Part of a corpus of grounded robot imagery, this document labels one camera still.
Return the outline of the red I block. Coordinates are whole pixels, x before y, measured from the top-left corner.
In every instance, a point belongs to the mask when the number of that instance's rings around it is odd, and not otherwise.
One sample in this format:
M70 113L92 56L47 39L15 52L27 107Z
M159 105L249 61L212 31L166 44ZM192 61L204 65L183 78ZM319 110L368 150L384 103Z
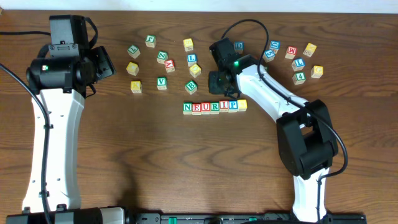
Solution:
M221 100L219 101L220 112L227 113L229 111L229 101L228 100Z

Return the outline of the green R block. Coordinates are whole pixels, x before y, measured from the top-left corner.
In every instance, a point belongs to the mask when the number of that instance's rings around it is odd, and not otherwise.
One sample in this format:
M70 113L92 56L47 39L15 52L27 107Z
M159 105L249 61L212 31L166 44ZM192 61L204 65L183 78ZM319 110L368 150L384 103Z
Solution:
M210 113L211 114L219 114L220 113L220 103L219 102L211 102L210 104Z

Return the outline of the blue P block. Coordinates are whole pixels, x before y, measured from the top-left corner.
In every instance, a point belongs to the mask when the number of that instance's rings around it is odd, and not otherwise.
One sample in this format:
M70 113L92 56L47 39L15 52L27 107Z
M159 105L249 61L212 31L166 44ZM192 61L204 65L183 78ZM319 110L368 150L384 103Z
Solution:
M228 112L235 113L238 112L238 101L237 100L229 100L228 101Z

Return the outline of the red U block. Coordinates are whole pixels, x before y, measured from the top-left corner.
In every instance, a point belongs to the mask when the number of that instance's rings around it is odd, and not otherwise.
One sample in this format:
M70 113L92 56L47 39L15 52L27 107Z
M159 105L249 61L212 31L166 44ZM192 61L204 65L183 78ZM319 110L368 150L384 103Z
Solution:
M201 114L210 114L211 113L211 103L210 102L202 102L201 103Z

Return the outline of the yellow S block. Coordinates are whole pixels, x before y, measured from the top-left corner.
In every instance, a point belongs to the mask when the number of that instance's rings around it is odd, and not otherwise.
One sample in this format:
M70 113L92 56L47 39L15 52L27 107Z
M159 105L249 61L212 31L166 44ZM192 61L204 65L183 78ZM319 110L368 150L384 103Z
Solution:
M238 104L238 111L246 111L248 108L247 100L242 99L237 101Z

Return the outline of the red E block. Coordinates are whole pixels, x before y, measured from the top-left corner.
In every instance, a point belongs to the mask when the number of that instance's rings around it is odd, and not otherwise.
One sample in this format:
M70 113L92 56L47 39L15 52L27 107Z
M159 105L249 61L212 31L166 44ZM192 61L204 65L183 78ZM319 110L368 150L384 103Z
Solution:
M200 103L192 104L192 115L201 115L201 104Z

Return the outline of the green N block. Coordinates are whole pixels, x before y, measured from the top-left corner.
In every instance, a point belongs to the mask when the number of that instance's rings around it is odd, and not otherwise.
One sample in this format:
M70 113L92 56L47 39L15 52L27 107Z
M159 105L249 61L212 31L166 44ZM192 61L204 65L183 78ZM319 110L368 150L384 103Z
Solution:
M193 103L191 103L191 102L183 103L183 114L184 115L192 114L192 105L193 105Z

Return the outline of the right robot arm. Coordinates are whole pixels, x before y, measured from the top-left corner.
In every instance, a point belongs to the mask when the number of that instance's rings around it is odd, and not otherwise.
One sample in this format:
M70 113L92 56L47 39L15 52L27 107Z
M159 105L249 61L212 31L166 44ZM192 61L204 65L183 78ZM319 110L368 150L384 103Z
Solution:
M326 215L324 176L338 153L328 108L288 91L252 55L237 53L228 38L209 50L218 67L209 73L210 93L246 95L275 121L280 159L294 177L292 212L301 222L319 222Z

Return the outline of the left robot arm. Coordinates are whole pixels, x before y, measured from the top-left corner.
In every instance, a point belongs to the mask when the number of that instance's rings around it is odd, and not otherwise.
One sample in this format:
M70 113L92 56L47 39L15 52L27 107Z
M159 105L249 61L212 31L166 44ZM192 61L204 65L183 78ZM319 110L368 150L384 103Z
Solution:
M122 207L82 208L77 181L78 130L87 89L116 70L108 53L88 37L90 18L50 16L51 42L26 71L32 97L34 146L22 213L7 223L129 223Z

